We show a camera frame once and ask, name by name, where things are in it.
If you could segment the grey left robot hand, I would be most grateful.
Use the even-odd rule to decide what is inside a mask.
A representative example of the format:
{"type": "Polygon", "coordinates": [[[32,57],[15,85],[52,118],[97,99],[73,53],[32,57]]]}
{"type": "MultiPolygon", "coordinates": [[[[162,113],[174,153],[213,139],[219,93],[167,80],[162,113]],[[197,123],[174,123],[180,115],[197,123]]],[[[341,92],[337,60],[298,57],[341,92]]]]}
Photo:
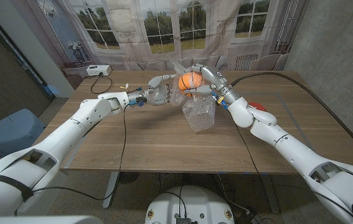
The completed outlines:
{"type": "Polygon", "coordinates": [[[147,103],[154,106],[166,104],[170,101],[170,95],[172,90],[171,84],[162,85],[161,82],[164,80],[170,80],[176,77],[173,75],[160,75],[152,78],[148,82],[148,89],[139,92],[136,102],[139,105],[147,103]]]}

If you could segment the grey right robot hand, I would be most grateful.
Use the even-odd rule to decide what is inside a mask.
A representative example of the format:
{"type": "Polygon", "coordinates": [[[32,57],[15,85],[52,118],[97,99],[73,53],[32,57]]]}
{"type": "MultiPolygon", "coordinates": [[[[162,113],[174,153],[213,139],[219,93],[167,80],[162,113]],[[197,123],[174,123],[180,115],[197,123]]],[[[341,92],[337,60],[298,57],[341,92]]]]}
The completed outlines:
{"type": "Polygon", "coordinates": [[[209,95],[216,92],[218,100],[224,101],[227,105],[237,102],[243,107],[247,106],[247,101],[240,96],[229,84],[222,73],[211,66],[195,63],[185,69],[180,77],[179,89],[183,94],[209,95]]]}

